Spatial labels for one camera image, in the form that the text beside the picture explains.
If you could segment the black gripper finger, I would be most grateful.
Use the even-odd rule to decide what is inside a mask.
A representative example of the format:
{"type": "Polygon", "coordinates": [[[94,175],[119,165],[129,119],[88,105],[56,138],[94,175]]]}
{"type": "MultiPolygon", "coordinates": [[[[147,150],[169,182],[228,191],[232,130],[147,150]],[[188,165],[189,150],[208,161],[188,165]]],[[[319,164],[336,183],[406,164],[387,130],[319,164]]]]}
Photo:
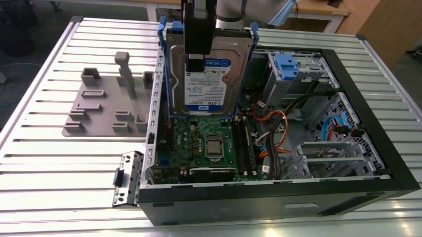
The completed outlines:
{"type": "Polygon", "coordinates": [[[187,72],[201,73],[204,71],[204,55],[188,54],[187,55],[187,72]]]}

